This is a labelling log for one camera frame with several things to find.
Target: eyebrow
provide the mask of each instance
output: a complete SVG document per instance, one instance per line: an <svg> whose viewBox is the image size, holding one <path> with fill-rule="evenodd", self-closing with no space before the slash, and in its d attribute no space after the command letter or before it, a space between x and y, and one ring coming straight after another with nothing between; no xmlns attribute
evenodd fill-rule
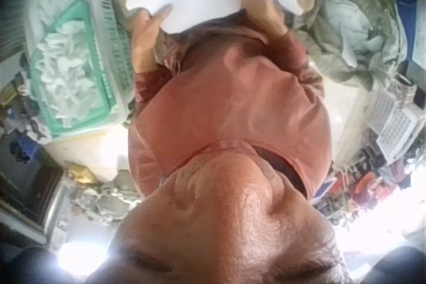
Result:
<svg viewBox="0 0 426 284"><path fill-rule="evenodd" d="M139 269L155 271L159 273L170 273L173 271L173 268L169 264L159 260L152 254L141 252L131 247L120 247L118 249L114 249L111 253L115 257L124 259Z"/></svg>

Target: green basket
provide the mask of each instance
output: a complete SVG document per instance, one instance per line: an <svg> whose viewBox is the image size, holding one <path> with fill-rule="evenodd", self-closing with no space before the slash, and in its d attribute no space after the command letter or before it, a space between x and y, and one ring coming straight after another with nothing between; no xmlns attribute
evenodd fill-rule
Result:
<svg viewBox="0 0 426 284"><path fill-rule="evenodd" d="M83 21L85 24L87 47L89 48L90 59L93 65L93 71L91 73L93 77L92 80L97 84L102 103L98 108L92 108L84 119L72 121L70 128L64 127L62 121L55 118L55 111L49 106L49 101L52 100L53 97L49 97L48 92L44 89L44 84L41 81L41 74L35 68L35 63L41 59L41 51L37 49L31 59L31 86L39 102L46 125L54 135L61 135L98 124L109 116L111 108L115 105L114 95L111 92L108 78L99 63L100 57L95 43L89 6L85 0L76 0L49 28L47 34L56 32L59 27L68 21Z"/></svg>

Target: hand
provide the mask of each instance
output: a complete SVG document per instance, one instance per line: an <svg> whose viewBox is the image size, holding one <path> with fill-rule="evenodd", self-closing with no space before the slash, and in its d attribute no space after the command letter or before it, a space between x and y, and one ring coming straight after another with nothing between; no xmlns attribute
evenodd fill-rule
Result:
<svg viewBox="0 0 426 284"><path fill-rule="evenodd" d="M274 0L241 0L248 18L270 39L277 39L288 32L284 23L284 13Z"/></svg>
<svg viewBox="0 0 426 284"><path fill-rule="evenodd" d="M150 17L146 9L142 9L133 21L132 63L135 70L141 59L150 54L155 47L161 23L172 10L171 5L163 7L154 17Z"/></svg>

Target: orange shirt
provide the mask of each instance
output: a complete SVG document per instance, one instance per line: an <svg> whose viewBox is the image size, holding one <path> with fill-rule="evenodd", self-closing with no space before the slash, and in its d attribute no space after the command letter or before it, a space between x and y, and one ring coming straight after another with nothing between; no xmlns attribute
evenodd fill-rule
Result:
<svg viewBox="0 0 426 284"><path fill-rule="evenodd" d="M136 74L129 161L139 192L215 142L242 140L284 159L308 198L331 163L321 76L298 38L275 43L245 27L201 28L171 46L168 69Z"/></svg>

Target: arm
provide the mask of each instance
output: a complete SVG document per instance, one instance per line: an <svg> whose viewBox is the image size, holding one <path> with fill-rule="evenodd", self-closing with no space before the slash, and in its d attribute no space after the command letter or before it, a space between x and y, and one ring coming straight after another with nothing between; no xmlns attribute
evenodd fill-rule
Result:
<svg viewBox="0 0 426 284"><path fill-rule="evenodd" d="M171 79L170 71L158 66L154 57L154 46L160 30L160 24L170 13L171 7L166 6L157 15L150 18L149 13L142 10L134 18L132 36L132 63L134 69L134 91L136 102L143 107Z"/></svg>
<svg viewBox="0 0 426 284"><path fill-rule="evenodd" d="M306 48L294 33L289 31L287 35L272 41L267 50L268 58L278 68L294 74L299 83L324 97L323 78L309 65Z"/></svg>
<svg viewBox="0 0 426 284"><path fill-rule="evenodd" d="M249 20L269 40L268 58L283 71L293 73L302 85L323 96L322 77L309 66L308 54L284 23L284 13L274 0L241 0Z"/></svg>

